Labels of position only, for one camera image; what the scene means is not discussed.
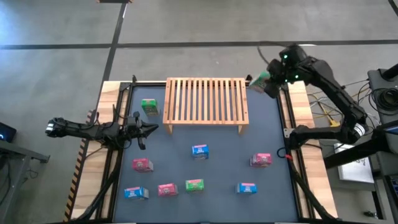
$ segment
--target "blue table mat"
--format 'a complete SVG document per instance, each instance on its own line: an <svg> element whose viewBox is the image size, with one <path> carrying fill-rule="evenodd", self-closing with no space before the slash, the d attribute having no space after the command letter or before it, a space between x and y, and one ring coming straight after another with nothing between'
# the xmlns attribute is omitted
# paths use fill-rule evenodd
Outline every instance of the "blue table mat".
<svg viewBox="0 0 398 224"><path fill-rule="evenodd" d="M116 198L114 222L192 223L192 222L296 222L292 184L287 161L276 156L284 146L279 110L275 99L247 90L250 124L243 135L237 126L174 126L173 135L162 124L164 87L139 86L134 89L132 110L143 121L159 128L145 141L142 151L133 139L124 151ZM141 100L154 98L160 116L147 117ZM194 160L192 146L207 144L210 158ZM249 158L258 152L271 153L272 165L249 166ZM138 173L132 169L135 158L149 158L154 172ZM185 191L185 181L204 179L205 190ZM257 185L254 195L237 195L238 182ZM158 197L157 186L175 183L179 194ZM149 200L124 198L124 189L142 186L149 190Z"/></svg>

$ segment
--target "blue box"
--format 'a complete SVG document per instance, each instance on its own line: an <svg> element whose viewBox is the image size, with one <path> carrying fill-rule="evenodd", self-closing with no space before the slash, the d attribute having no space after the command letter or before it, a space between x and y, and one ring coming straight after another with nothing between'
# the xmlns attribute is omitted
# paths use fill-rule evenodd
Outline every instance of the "blue box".
<svg viewBox="0 0 398 224"><path fill-rule="evenodd" d="M124 197L144 200L149 198L149 191L143 187L131 187L124 189Z"/></svg>
<svg viewBox="0 0 398 224"><path fill-rule="evenodd" d="M236 186L237 194L255 194L257 186L254 183L238 183Z"/></svg>
<svg viewBox="0 0 398 224"><path fill-rule="evenodd" d="M195 159L208 159L209 147L207 145L192 146L192 156Z"/></svg>

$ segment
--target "wooden table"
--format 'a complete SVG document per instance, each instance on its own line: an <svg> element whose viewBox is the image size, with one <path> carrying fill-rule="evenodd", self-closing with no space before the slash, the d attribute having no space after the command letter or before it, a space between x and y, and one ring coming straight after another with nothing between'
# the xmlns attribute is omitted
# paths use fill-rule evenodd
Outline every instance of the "wooden table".
<svg viewBox="0 0 398 224"><path fill-rule="evenodd" d="M112 121L112 105L116 105L121 83L122 82L104 82L97 107L100 123ZM297 82L294 85L289 84L289 93L296 125L303 124L310 128L315 127L304 83ZM281 94L281 98L284 109L285 123L287 126L286 128L291 128L291 122L287 112L287 103L283 94ZM123 95L121 111L124 111L126 102L127 92L125 92ZM88 121L92 121L93 119L94 118L91 117L91 112L89 112ZM319 142L314 140L311 140L308 143L319 145ZM70 218L79 217L95 198L101 187L101 180L103 178L104 165L108 150L104 148L90 156L87 160L84 159L86 154L89 154L100 147L100 144L94 141L88 142L82 139L80 143L75 173L72 177L72 185L70 187L70 193L65 209L64 221L67 221ZM295 165L298 169L296 152L292 151L292 155L294 157ZM331 193L321 151L316 147L304 146L302 147L302 157L311 191L314 193L319 202L326 208L326 210L334 217L337 217L336 207ZM115 160L116 152L113 152L111 159L111 169L114 166ZM108 216L110 193L111 191L109 189L105 196L104 206L101 211L103 218ZM298 187L298 194L300 195L303 217L309 217L307 200L300 187Z"/></svg>

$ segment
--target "small box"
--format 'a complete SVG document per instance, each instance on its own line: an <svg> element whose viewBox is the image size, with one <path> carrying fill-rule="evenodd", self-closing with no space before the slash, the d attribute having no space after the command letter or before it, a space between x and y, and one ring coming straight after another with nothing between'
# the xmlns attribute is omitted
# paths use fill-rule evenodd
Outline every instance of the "small box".
<svg viewBox="0 0 398 224"><path fill-rule="evenodd" d="M144 200L149 198L149 191L143 187L131 187L124 189L124 197Z"/></svg>
<svg viewBox="0 0 398 224"><path fill-rule="evenodd" d="M185 189L187 192L202 192L205 189L205 183L203 179L186 180Z"/></svg>
<svg viewBox="0 0 398 224"><path fill-rule="evenodd" d="M132 168L138 172L154 171L154 165L148 158L133 159Z"/></svg>
<svg viewBox="0 0 398 224"><path fill-rule="evenodd" d="M250 166L252 167L267 167L272 164L271 154L256 153L250 158Z"/></svg>
<svg viewBox="0 0 398 224"><path fill-rule="evenodd" d="M141 100L141 106L147 116L159 115L157 101L155 99L143 99Z"/></svg>
<svg viewBox="0 0 398 224"><path fill-rule="evenodd" d="M192 156L194 159L208 159L209 147L205 145L192 146Z"/></svg>
<svg viewBox="0 0 398 224"><path fill-rule="evenodd" d="M237 194L255 194L257 186L254 183L238 183L236 186Z"/></svg>
<svg viewBox="0 0 398 224"><path fill-rule="evenodd" d="M252 79L249 84L249 89L255 90L259 93L264 93L264 89L267 85L267 81L270 79L271 75L267 72L261 72L259 76Z"/></svg>
<svg viewBox="0 0 398 224"><path fill-rule="evenodd" d="M178 189L175 184L164 184L157 187L158 195L163 196L173 196L178 194Z"/></svg>

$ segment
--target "computer monitor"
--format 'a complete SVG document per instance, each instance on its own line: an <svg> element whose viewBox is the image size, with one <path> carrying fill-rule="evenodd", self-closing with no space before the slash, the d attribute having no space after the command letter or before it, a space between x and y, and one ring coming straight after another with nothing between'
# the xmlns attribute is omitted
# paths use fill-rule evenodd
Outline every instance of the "computer monitor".
<svg viewBox="0 0 398 224"><path fill-rule="evenodd" d="M0 122L0 141L12 142L17 130Z"/></svg>

